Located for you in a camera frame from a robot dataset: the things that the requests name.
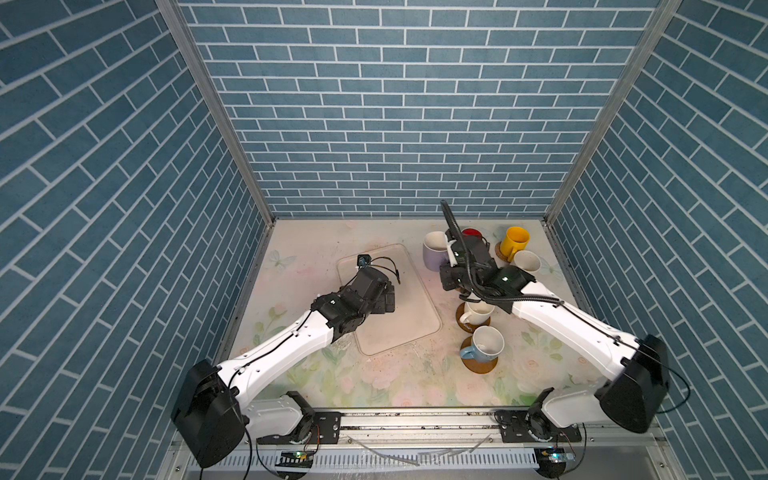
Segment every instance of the mug handle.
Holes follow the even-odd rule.
[[[470,346],[462,349],[462,351],[458,353],[458,356],[462,357],[463,359],[474,359],[475,358],[475,347],[470,345]]]

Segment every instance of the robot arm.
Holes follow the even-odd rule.
[[[452,253],[451,262],[440,267],[443,289],[460,287],[464,300],[483,300],[534,323],[579,352],[607,379],[602,385],[563,392],[546,389],[529,410],[531,430],[548,438],[553,425],[610,419],[631,432],[646,432],[669,389],[664,343],[652,335],[640,340],[595,319],[514,265],[498,268],[488,246],[463,235],[448,203],[441,204]]]
[[[357,274],[341,290],[319,296],[300,319],[256,348],[215,367],[203,360],[187,372],[171,419],[201,467],[214,465],[237,446],[249,415],[271,419],[252,429],[256,437],[306,433],[309,425],[299,423],[311,408],[298,394],[253,400],[304,357],[355,331],[369,314],[395,311],[392,283],[370,263],[369,255],[359,255]]]

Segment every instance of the blue brick wall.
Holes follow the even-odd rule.
[[[657,0],[181,4],[279,217],[540,217]]]
[[[693,383],[659,415],[691,478],[768,466],[766,25],[684,0],[555,224],[596,312]]]
[[[0,2],[0,478],[145,478],[263,221],[152,0]]]

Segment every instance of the lavender mug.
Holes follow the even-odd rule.
[[[430,232],[424,237],[422,246],[424,265],[433,272],[439,272],[440,266],[448,263],[448,243],[443,232]]]

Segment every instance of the tray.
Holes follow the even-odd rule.
[[[402,284],[398,285],[393,274],[382,270],[389,276],[395,287],[395,311],[370,315],[361,326],[357,327],[355,338],[360,352],[365,356],[374,356],[437,333],[442,327],[440,316],[421,277],[416,272],[408,250],[402,244],[396,243],[364,253],[373,258],[390,257],[394,260],[400,271]],[[357,255],[352,255],[336,263],[341,285],[355,275],[356,261]],[[377,260],[374,264],[392,268],[392,263],[388,260]]]

